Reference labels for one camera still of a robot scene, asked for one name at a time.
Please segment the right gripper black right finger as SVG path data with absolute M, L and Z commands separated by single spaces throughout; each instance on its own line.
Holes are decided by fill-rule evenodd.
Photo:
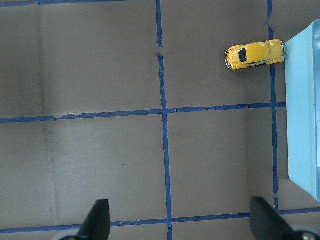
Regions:
M 256 240 L 300 240 L 301 235 L 263 197 L 250 200 L 250 230 Z

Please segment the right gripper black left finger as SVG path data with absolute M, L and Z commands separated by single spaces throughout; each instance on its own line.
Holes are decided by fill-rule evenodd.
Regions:
M 108 199 L 96 200 L 84 223 L 76 234 L 77 240 L 107 240 L 111 232 Z

